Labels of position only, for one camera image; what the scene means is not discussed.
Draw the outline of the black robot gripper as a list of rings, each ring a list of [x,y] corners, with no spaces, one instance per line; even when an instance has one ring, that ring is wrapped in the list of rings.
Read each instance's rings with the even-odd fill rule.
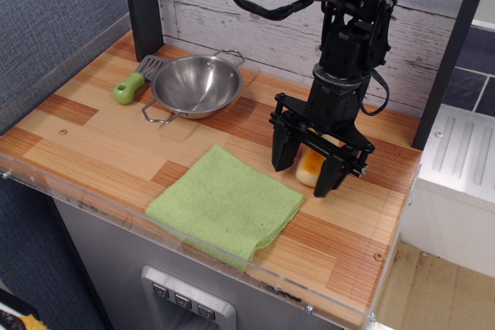
[[[347,174],[361,177],[374,146],[357,130],[355,120],[364,111],[364,95],[372,73],[337,78],[320,65],[307,100],[280,93],[269,119],[273,124],[271,163],[276,172],[291,167],[300,144],[326,157],[313,195],[325,197],[338,189]]]

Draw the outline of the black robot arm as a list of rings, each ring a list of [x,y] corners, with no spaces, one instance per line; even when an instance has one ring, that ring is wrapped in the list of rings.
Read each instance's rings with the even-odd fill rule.
[[[372,79],[388,88],[376,68],[391,48],[387,36],[397,0],[309,1],[320,2],[324,14],[321,56],[307,100],[284,93],[275,97],[271,162],[276,171],[291,167],[301,145],[319,153],[324,161],[314,195],[322,198],[347,175],[361,177],[375,150],[355,120],[359,113],[384,110],[368,111],[364,97]]]

